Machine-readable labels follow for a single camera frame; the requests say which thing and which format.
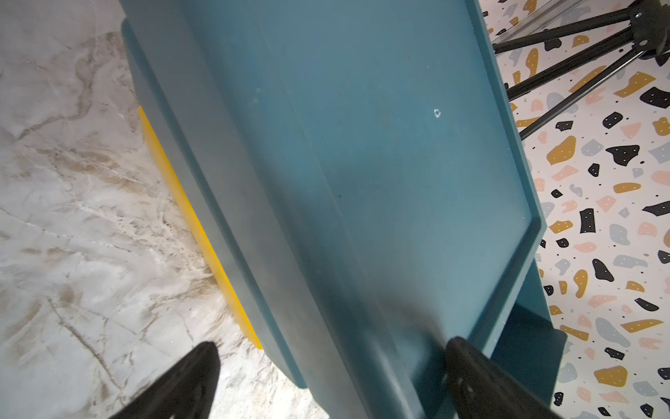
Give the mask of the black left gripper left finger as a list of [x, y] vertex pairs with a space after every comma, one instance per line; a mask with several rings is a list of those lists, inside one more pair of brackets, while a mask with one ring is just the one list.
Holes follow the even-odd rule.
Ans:
[[220, 368], [216, 344], [204, 341], [113, 417], [207, 418]]

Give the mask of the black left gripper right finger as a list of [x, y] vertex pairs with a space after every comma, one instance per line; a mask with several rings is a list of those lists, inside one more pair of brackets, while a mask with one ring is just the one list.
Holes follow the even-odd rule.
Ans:
[[464, 338], [448, 341], [445, 358], [448, 391], [458, 417], [558, 417]]

